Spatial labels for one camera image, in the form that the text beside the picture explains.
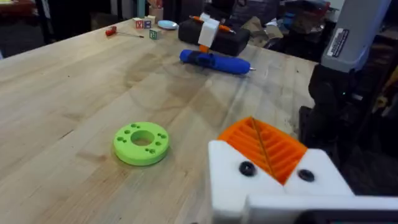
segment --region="orange 3d printed part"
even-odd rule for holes
[[[307,148],[269,124],[252,117],[234,123],[220,136],[282,185]]]

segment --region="small plate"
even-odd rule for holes
[[[163,29],[174,30],[178,28],[178,24],[173,21],[159,21],[157,25]]]

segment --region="green 3d printed ring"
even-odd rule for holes
[[[169,148],[166,130],[150,122],[136,122],[117,131],[113,145],[115,154],[123,162],[147,166],[161,161]]]

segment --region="black bolt head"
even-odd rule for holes
[[[239,165],[239,171],[246,177],[252,177],[256,174],[256,167],[252,162],[244,161]]]
[[[315,180],[314,174],[306,169],[300,169],[297,171],[297,175],[304,181],[313,182]]]

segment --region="black box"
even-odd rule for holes
[[[178,38],[189,44],[198,44],[202,23],[189,19],[180,23]],[[234,30],[236,34],[219,30],[211,45],[211,50],[222,54],[238,56],[248,44],[250,31],[243,28]]]

